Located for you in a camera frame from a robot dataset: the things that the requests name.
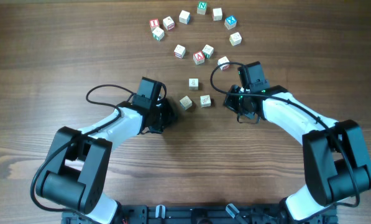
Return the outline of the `wooden block red Q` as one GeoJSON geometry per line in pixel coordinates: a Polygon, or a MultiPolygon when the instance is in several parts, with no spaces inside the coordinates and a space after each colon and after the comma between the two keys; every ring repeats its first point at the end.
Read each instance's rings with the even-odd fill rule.
{"type": "Polygon", "coordinates": [[[188,86],[189,86],[190,90],[198,90],[199,89],[199,80],[197,78],[190,78],[188,86]]]}

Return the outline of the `wooden block blue E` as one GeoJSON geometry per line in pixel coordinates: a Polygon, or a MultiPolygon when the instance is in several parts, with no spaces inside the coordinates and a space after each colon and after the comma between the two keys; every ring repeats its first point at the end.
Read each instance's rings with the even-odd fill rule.
{"type": "Polygon", "coordinates": [[[179,21],[183,24],[188,24],[190,21],[190,13],[188,11],[182,10],[179,15],[179,21]]]}

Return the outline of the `wooden block letter Z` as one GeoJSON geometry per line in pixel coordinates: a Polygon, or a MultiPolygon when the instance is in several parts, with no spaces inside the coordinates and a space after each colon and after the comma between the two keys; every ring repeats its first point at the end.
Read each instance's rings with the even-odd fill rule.
{"type": "Polygon", "coordinates": [[[174,49],[174,54],[178,58],[183,58],[186,53],[186,48],[182,45],[177,45],[174,49]]]}

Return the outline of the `wooden block yellow side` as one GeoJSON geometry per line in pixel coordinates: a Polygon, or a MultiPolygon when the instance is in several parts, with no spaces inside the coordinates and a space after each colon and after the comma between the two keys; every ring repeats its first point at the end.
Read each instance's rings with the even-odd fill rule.
{"type": "Polygon", "coordinates": [[[202,108],[211,106],[211,98],[209,95],[200,96],[200,104],[202,108]]]}

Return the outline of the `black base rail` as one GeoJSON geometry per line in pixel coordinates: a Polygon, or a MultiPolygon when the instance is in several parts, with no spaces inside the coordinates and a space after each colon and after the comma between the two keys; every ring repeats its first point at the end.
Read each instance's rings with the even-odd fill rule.
{"type": "Polygon", "coordinates": [[[253,206],[235,207],[166,207],[158,205],[125,205],[113,223],[127,224],[276,224],[296,223],[284,208],[278,204],[256,204],[253,206]]]}

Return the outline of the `plain wooden picture block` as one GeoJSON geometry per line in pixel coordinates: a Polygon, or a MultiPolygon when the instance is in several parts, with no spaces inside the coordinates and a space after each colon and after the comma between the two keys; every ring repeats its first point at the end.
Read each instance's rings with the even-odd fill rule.
{"type": "Polygon", "coordinates": [[[220,21],[222,19],[222,16],[223,16],[223,13],[220,7],[213,9],[213,21],[220,21]]]}

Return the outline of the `wooden block blue X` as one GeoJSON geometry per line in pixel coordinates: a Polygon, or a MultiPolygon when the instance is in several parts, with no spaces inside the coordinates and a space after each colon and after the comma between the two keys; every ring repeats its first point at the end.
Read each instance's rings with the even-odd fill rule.
{"type": "Polygon", "coordinates": [[[237,19],[233,15],[227,17],[224,22],[224,25],[228,30],[235,28],[236,24],[237,19]]]}

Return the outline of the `wooden block red 6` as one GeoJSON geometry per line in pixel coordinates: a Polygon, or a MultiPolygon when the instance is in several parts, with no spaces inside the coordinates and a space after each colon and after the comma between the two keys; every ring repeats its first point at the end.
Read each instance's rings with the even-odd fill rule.
{"type": "Polygon", "coordinates": [[[171,30],[175,27],[175,22],[170,16],[168,16],[163,19],[163,26],[166,30],[171,30]]]}

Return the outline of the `wooden block blue side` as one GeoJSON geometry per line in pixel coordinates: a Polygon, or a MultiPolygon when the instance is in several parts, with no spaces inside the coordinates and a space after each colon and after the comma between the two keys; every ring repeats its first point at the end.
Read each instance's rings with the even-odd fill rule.
{"type": "Polygon", "coordinates": [[[180,100],[180,105],[181,105],[181,107],[182,107],[184,110],[187,110],[187,109],[189,109],[189,108],[192,107],[193,102],[192,102],[192,100],[191,100],[188,96],[184,96],[184,97],[180,100]]]}

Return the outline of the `wooden block red A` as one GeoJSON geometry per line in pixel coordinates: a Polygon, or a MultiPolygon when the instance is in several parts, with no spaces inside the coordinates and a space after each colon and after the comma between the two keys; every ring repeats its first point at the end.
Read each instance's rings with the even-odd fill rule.
{"type": "Polygon", "coordinates": [[[205,61],[204,53],[202,53],[202,51],[195,52],[193,54],[193,60],[194,60],[194,63],[196,65],[200,65],[200,64],[204,63],[204,61],[205,61]]]}

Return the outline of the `wooden block green N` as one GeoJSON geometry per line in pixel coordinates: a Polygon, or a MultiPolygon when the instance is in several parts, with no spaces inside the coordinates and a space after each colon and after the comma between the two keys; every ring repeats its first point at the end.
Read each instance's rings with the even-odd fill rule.
{"type": "Polygon", "coordinates": [[[208,4],[206,1],[199,1],[197,5],[197,13],[205,15],[207,11],[208,4]]]}

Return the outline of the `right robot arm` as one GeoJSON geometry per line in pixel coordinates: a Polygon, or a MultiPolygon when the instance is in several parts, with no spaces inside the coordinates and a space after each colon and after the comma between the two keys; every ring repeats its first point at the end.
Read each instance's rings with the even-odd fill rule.
{"type": "Polygon", "coordinates": [[[274,211],[264,205],[252,212],[250,220],[329,223],[337,206],[358,206],[361,193],[371,189],[371,159],[360,126],[322,116],[284,87],[270,86],[260,62],[237,66],[241,84],[231,86],[224,105],[238,117],[276,124],[303,148],[305,185],[274,211]]]}

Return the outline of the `wooden block red I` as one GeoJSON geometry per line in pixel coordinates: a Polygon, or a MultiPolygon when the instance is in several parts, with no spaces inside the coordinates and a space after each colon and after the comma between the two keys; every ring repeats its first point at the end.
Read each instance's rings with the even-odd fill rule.
{"type": "Polygon", "coordinates": [[[160,23],[158,19],[149,20],[150,29],[153,32],[156,28],[160,27],[160,23]]]}

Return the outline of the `wooden block green side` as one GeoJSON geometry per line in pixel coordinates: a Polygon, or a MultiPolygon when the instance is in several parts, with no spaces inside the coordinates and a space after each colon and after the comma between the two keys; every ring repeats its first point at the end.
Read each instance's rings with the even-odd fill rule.
{"type": "Polygon", "coordinates": [[[214,48],[206,44],[202,49],[202,53],[204,54],[205,58],[211,58],[212,54],[214,53],[214,48]]]}

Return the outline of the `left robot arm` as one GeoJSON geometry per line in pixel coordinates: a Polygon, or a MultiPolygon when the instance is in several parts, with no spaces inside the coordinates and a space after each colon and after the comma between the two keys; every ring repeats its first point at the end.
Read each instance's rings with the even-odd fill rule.
{"type": "Polygon", "coordinates": [[[74,220],[91,223],[128,223],[122,205],[103,192],[110,156],[124,141],[139,134],[161,134],[176,121],[162,82],[146,77],[137,92],[117,105],[113,112],[87,128],[60,128],[44,162],[30,184],[30,198],[42,210],[61,212],[74,220]],[[42,197],[60,205],[42,205],[42,197]]]}

